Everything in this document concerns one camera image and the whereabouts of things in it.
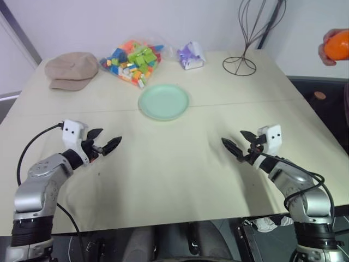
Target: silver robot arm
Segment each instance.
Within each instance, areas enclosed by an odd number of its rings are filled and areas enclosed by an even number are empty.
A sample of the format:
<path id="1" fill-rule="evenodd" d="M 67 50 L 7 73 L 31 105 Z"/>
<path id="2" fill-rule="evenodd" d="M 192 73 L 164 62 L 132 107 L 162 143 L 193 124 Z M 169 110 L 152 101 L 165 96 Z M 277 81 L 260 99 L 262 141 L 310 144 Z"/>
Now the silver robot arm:
<path id="1" fill-rule="evenodd" d="M 63 141 L 68 150 L 54 154 L 34 164 L 28 177 L 15 194 L 15 211 L 11 245 L 6 250 L 5 262 L 53 262 L 52 221 L 58 192 L 73 170 L 106 156 L 120 143 L 122 137 L 113 138 L 104 147 L 94 145 L 93 139 L 102 129 L 93 129 L 82 140 L 86 125 L 66 120 Z"/>
<path id="2" fill-rule="evenodd" d="M 331 202 L 329 196 L 321 189 L 314 188 L 302 194 L 288 198 L 290 195 L 313 187 L 313 178 L 307 171 L 296 168 L 289 161 L 262 156 L 260 153 L 276 156 L 282 144 L 279 125 L 267 126 L 258 130 L 258 135 L 241 131 L 247 141 L 251 142 L 249 154 L 243 156 L 234 142 L 222 138 L 225 147 L 240 162 L 248 162 L 256 169 L 268 173 L 268 178 L 282 192 L 292 219 L 297 237 L 298 262 L 343 262 L 342 253 L 337 249 L 332 229 Z"/>

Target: finger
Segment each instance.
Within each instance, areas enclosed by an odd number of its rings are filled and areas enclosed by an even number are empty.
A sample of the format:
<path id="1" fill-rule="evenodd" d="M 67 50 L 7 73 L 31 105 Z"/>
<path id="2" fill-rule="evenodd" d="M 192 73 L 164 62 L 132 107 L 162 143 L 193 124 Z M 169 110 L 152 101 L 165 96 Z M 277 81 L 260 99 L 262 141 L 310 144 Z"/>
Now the finger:
<path id="1" fill-rule="evenodd" d="M 330 31 L 328 31 L 324 36 L 323 36 L 323 42 L 327 43 L 327 41 L 334 36 L 335 34 L 339 33 L 340 31 L 342 31 L 343 29 L 331 29 Z"/>
<path id="2" fill-rule="evenodd" d="M 323 46 L 324 44 L 318 46 L 318 55 L 320 56 L 322 63 L 326 66 L 335 66 L 336 62 L 326 55 L 326 53 L 323 50 Z"/>

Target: table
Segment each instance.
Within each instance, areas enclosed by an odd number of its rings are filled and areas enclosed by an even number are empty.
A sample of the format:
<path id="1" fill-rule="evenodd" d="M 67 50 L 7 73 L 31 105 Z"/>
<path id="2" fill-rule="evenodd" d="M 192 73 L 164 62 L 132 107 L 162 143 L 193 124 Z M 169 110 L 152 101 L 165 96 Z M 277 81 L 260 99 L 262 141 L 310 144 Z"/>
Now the table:
<path id="1" fill-rule="evenodd" d="M 311 107 L 263 51 L 250 54 L 258 69 L 246 78 L 222 69 L 229 55 L 208 53 L 205 67 L 187 72 L 175 62 L 160 65 L 149 84 L 178 84 L 190 96 L 185 114 L 170 122 L 145 117 L 137 108 L 141 90 L 106 72 L 79 92 L 49 90 L 43 62 L 0 125 L 0 213 L 8 221 L 0 235 L 11 231 L 22 149 L 66 118 L 104 128 L 97 145 L 123 136 L 112 154 L 77 169 L 61 188 L 58 202 L 82 231 L 285 212 L 284 197 L 267 175 L 239 164 L 220 141 L 234 139 L 246 150 L 240 130 L 276 123 L 283 135 L 279 155 L 323 175 L 335 205 L 348 204 L 348 156 Z M 33 163 L 64 150 L 61 135 L 51 131 L 32 145 L 22 180 Z M 57 209 L 52 232 L 73 231 Z"/>

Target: black cord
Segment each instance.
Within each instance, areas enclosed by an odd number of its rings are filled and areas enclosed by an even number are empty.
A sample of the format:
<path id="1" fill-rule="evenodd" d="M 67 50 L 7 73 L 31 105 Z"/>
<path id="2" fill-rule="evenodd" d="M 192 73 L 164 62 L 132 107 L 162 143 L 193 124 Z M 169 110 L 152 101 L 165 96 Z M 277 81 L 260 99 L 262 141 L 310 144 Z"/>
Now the black cord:
<path id="1" fill-rule="evenodd" d="M 277 161 L 280 161 L 280 162 L 283 162 L 287 165 L 290 165 L 292 166 L 293 168 L 296 168 L 302 172 L 305 172 L 307 175 L 309 175 L 310 177 L 312 177 L 314 180 L 316 180 L 318 182 L 318 184 L 316 184 L 315 186 L 312 186 L 310 188 L 307 188 L 307 189 L 304 189 L 304 190 L 301 190 L 301 191 L 298 191 L 294 194 L 291 194 L 289 195 L 287 198 L 285 198 L 285 201 L 284 201 L 284 206 L 285 208 L 288 210 L 288 206 L 287 206 L 287 202 L 291 199 L 291 198 L 294 198 L 298 195 L 302 195 L 304 194 L 305 192 L 308 192 L 310 190 L 313 190 L 314 188 L 318 188 L 320 186 L 323 187 L 323 189 L 326 191 L 326 194 L 328 195 L 328 198 L 329 198 L 329 201 L 330 201 L 330 205 L 331 205 L 331 218 L 332 218 L 332 223 L 331 225 L 333 225 L 333 222 L 334 222 L 334 201 L 333 201 L 333 198 L 332 198 L 332 195 L 330 193 L 330 191 L 328 190 L 327 186 L 324 184 L 325 182 L 325 178 L 319 174 L 316 174 L 316 173 L 313 173 L 313 172 L 309 172 L 307 170 L 305 170 L 304 168 L 301 168 L 300 166 L 297 166 L 293 163 L 291 163 L 290 161 L 287 161 L 285 159 L 282 159 L 280 157 L 276 157 L 276 156 L 271 156 L 269 154 L 265 154 L 265 153 L 262 153 L 262 152 L 259 152 L 258 150 L 255 150 L 256 153 L 260 154 L 261 156 L 265 156 L 265 157 L 269 157 L 269 158 L 272 158 L 274 160 L 277 160 Z"/>
<path id="2" fill-rule="evenodd" d="M 22 165 L 22 162 L 23 162 L 23 158 L 26 154 L 26 152 L 28 151 L 28 148 L 31 146 L 31 144 L 38 138 L 40 137 L 41 135 L 45 134 L 46 132 L 50 131 L 50 130 L 53 130 L 57 127 L 60 127 L 60 128 L 63 128 L 63 123 L 59 123 L 59 124 L 55 124 L 54 126 L 52 127 L 49 127 L 48 129 L 45 129 L 44 131 L 40 132 L 39 134 L 37 134 L 35 137 L 33 137 L 33 139 L 28 143 L 28 145 L 24 148 L 21 156 L 20 156 L 20 159 L 18 161 L 18 165 L 17 165 L 17 184 L 18 186 L 21 185 L 21 165 Z M 57 203 L 57 206 L 59 209 L 61 209 L 70 219 L 70 221 L 72 222 L 75 230 L 76 230 L 76 234 L 77 234 L 77 237 L 79 238 L 79 243 L 80 243 L 80 249 L 81 249 L 81 255 L 82 255 L 82 260 L 85 262 L 86 259 L 85 259 L 85 248 L 83 246 L 83 242 L 82 242 L 82 236 L 81 236 L 81 233 L 80 233 L 80 230 L 77 226 L 77 224 L 75 223 L 75 220 L 73 219 L 73 217 L 71 216 L 71 214 L 63 207 L 61 206 L 59 203 Z"/>
<path id="3" fill-rule="evenodd" d="M 18 165 L 17 165 L 17 184 L 18 186 L 21 185 L 21 165 L 22 165 L 22 161 L 23 161 L 23 158 L 24 158 L 24 155 L 26 154 L 28 148 L 31 146 L 31 144 L 41 135 L 45 134 L 46 132 L 50 131 L 50 130 L 53 130 L 57 127 L 61 127 L 62 126 L 62 123 L 59 123 L 59 124 L 55 124 L 54 126 L 52 127 L 49 127 L 48 129 L 45 129 L 44 131 L 40 132 L 39 134 L 37 134 L 35 137 L 33 137 L 33 139 L 28 143 L 28 145 L 24 148 L 21 156 L 20 156 L 20 159 L 18 161 Z"/>
<path id="4" fill-rule="evenodd" d="M 292 252 L 292 255 L 290 257 L 290 260 L 288 262 L 294 262 L 296 255 L 297 255 L 297 250 L 294 249 L 294 251 Z"/>

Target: wire stand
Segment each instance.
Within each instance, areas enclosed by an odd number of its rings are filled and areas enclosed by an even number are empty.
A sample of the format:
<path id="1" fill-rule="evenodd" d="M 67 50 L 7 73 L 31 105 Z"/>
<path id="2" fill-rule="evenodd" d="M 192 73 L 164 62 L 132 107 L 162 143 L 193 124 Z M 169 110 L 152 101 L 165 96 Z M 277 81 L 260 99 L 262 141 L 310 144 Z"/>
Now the wire stand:
<path id="1" fill-rule="evenodd" d="M 233 75 L 238 75 L 238 76 L 248 76 L 248 75 L 254 74 L 257 71 L 256 64 L 252 60 L 246 58 L 247 50 L 252 43 L 254 43 L 256 40 L 262 37 L 265 37 L 275 26 L 277 26 L 278 23 L 281 21 L 281 19 L 284 17 L 285 11 L 286 11 L 286 0 L 278 0 L 278 3 L 274 9 L 273 15 L 269 20 L 269 22 L 267 22 L 264 26 L 261 27 L 261 29 L 259 29 L 256 32 L 256 27 L 261 17 L 261 14 L 263 13 L 263 9 L 266 4 L 266 1 L 267 0 L 262 1 L 260 9 L 257 14 L 257 18 L 255 20 L 255 23 L 252 29 L 249 28 L 249 25 L 247 22 L 248 10 L 249 10 L 251 0 L 241 1 L 238 14 L 239 14 L 240 28 L 245 41 L 245 50 L 241 56 L 231 56 L 223 60 L 222 66 L 228 73 Z M 279 11 L 282 6 L 284 6 L 282 14 L 280 18 L 277 19 L 279 15 Z"/>

